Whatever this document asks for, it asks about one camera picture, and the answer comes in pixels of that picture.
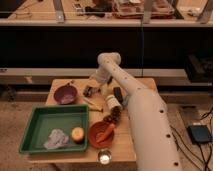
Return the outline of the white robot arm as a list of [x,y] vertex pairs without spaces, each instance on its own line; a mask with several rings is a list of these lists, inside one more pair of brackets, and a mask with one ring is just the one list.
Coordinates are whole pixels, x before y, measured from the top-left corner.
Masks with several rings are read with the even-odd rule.
[[159,93],[122,69],[119,53],[101,53],[97,61],[99,68],[92,78],[104,84],[113,77],[129,95],[127,110],[138,171],[182,171],[167,105]]

